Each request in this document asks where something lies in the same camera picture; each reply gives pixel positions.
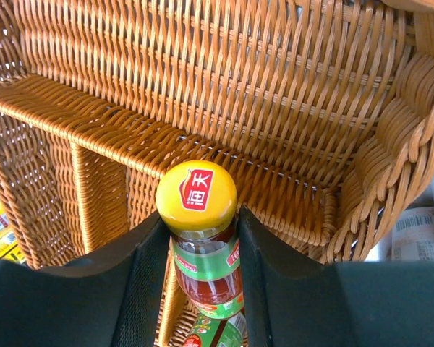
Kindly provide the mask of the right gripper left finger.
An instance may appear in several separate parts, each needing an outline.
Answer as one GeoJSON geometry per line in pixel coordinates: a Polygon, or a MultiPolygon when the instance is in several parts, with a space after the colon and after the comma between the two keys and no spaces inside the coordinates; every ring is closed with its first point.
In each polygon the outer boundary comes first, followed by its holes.
{"type": "Polygon", "coordinates": [[[0,260],[0,346],[152,346],[168,247],[154,213],[64,266],[0,260]]]}

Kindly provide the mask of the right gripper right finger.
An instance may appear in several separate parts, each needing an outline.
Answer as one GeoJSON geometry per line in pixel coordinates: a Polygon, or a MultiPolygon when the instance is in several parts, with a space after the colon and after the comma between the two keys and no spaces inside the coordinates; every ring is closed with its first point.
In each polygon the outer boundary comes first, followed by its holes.
{"type": "Polygon", "coordinates": [[[251,346],[434,346],[434,262],[322,265],[247,207],[237,231],[251,346]]]}

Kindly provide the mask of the white lid jar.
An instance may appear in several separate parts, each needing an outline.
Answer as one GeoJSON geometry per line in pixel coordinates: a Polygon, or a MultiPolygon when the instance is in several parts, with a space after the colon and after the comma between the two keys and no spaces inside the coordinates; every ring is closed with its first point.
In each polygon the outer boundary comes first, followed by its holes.
{"type": "Polygon", "coordinates": [[[405,210],[391,232],[393,261],[434,261],[434,207],[405,210]]]}

